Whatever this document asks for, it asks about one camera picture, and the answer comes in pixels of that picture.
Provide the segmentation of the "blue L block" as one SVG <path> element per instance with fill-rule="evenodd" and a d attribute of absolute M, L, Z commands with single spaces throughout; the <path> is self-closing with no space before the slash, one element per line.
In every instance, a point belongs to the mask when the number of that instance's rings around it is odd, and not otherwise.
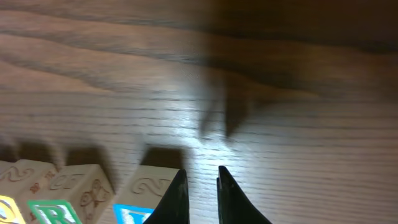
<path fill-rule="evenodd" d="M 178 169 L 139 166 L 113 204 L 117 224 L 143 224 L 158 206 Z"/>

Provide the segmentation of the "yellow O block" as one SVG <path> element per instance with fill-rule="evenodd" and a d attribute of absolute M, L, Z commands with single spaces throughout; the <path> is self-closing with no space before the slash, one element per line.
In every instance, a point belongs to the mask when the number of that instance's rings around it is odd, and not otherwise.
<path fill-rule="evenodd" d="M 57 174 L 49 162 L 20 159 L 1 170 L 1 224 L 36 223 L 27 202 Z"/>

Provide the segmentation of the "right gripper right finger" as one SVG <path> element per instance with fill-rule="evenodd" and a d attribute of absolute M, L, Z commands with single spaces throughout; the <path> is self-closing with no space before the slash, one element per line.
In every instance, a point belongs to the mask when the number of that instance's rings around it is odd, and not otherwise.
<path fill-rule="evenodd" d="M 225 166 L 218 167 L 217 194 L 220 224 L 272 224 L 251 203 Z"/>

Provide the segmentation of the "green R block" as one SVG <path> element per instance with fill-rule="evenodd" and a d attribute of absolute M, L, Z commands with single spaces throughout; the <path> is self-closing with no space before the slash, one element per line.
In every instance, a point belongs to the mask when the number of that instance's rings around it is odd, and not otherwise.
<path fill-rule="evenodd" d="M 64 167 L 39 194 L 27 201 L 43 224 L 94 224 L 114 191 L 98 164 Z"/>

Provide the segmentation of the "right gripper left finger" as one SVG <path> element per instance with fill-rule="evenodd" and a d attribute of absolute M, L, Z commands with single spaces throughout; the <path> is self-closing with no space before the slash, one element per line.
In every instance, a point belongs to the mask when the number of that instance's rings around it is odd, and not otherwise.
<path fill-rule="evenodd" d="M 167 191 L 144 224 L 189 224 L 190 206 L 187 172 L 179 170 Z"/>

